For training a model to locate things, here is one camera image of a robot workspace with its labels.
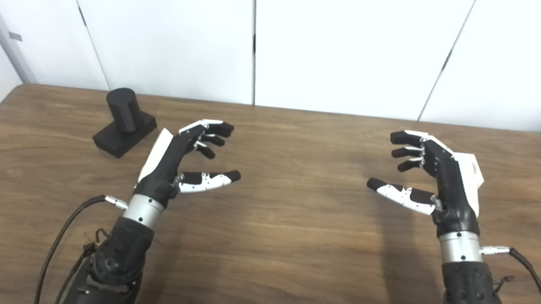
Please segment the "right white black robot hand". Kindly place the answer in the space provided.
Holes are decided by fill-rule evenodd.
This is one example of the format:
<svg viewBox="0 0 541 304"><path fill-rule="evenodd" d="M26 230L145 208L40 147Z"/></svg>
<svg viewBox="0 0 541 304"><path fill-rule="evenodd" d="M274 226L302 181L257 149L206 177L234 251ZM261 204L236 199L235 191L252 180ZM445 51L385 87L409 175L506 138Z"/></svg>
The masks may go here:
<svg viewBox="0 0 541 304"><path fill-rule="evenodd" d="M399 172L421 168L436 180L435 193L389 184L370 178L368 188L410 210L430 215L437 236L469 232L479 235L479 193L483 176L473 154L456 153L429 133L403 130L393 132L390 142L399 147L394 158L408 157Z"/></svg>

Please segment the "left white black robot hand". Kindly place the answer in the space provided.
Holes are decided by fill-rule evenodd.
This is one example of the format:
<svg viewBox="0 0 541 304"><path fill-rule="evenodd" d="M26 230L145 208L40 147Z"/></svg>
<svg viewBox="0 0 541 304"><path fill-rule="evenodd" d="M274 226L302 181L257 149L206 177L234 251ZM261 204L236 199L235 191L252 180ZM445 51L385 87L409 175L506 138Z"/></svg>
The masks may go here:
<svg viewBox="0 0 541 304"><path fill-rule="evenodd" d="M209 160L216 154L208 146L225 145L225 138L234 132L234 126L222 120L202 119L171 134L167 129L160 132L144 163L134 195L143 195L163 207L178 193L198 193L218 189L241 179L239 171L226 172L180 172L179 166L185 155L197 151Z"/></svg>

